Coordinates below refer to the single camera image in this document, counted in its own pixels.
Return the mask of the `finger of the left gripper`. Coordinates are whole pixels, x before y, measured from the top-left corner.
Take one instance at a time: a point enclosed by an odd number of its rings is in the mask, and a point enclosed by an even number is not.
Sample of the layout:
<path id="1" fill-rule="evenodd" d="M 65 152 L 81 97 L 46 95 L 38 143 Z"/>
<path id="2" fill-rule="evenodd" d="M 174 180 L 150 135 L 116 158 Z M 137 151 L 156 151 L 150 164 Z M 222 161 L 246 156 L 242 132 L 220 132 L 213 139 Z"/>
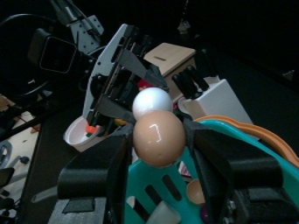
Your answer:
<path id="1" fill-rule="evenodd" d="M 97 104 L 94 106 L 94 110 L 102 115 L 108 117 L 113 117 L 121 119 L 128 122 L 133 122 L 136 119 L 130 111 L 122 108 L 114 101 L 112 101 L 106 96 L 101 96 Z"/>
<path id="2" fill-rule="evenodd" d="M 152 86 L 162 89 L 164 91 L 169 90 L 158 67 L 153 64 L 145 66 L 130 51 L 124 49 L 116 62 Z"/>

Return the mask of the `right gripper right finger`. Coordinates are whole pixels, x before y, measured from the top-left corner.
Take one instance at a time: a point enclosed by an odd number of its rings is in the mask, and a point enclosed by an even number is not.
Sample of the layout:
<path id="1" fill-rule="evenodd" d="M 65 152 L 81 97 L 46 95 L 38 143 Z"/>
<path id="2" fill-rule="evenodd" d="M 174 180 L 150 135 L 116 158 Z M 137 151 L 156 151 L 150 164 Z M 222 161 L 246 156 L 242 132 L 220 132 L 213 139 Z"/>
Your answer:
<path id="1" fill-rule="evenodd" d="M 209 224 L 299 224 L 299 169 L 224 122 L 182 127 Z"/>

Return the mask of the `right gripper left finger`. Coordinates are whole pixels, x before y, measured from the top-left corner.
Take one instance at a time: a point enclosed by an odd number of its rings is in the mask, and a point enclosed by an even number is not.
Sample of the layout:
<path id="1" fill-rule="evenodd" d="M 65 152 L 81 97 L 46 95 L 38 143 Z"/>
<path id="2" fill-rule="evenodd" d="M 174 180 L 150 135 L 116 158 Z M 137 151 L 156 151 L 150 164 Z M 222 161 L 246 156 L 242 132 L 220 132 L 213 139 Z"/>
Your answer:
<path id="1" fill-rule="evenodd" d="M 129 123 L 82 151 L 58 176 L 61 224 L 124 224 L 133 125 Z"/>

